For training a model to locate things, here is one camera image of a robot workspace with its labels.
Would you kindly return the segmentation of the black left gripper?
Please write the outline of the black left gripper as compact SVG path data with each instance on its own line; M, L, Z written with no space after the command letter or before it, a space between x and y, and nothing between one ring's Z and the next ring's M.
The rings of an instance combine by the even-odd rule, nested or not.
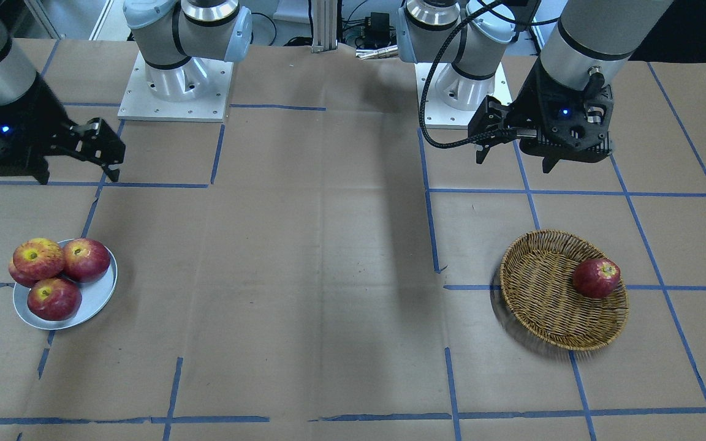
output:
M597 163L613 154L610 113L613 92L599 68L583 75L580 90L557 83L540 61L533 64L517 98L508 105L486 97L468 124L476 164L490 149L518 140L522 153L542 158L549 174L560 160Z

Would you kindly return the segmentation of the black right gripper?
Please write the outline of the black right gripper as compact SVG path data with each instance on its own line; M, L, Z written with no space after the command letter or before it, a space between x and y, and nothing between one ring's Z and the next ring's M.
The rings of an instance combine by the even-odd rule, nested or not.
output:
M103 118L71 120L40 75L22 98L0 106L0 178L50 179L48 156L92 162L112 183L120 181L126 145Z

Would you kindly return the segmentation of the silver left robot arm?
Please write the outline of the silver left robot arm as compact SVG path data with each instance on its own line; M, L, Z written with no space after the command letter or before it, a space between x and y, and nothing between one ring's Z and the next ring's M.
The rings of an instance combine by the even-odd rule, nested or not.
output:
M477 147L476 162L502 143L542 158L548 173L559 161L597 163L613 153L612 81L670 7L669 1L569 1L554 19L537 61L512 103L485 93L520 27L502 1L406 1L396 23L401 61L429 64L419 97L419 126L435 148ZM428 93L472 111L467 136L431 137Z

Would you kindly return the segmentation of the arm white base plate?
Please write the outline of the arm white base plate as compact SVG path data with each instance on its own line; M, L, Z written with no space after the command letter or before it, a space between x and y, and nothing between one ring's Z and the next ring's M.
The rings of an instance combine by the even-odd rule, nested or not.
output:
M424 100L424 124L432 129L467 129L487 96L501 104L512 103L502 64L493 77L473 80L460 75L448 62L441 62Z
M141 54L121 98L118 118L142 122L223 123L232 83L232 62L191 58L161 70Z

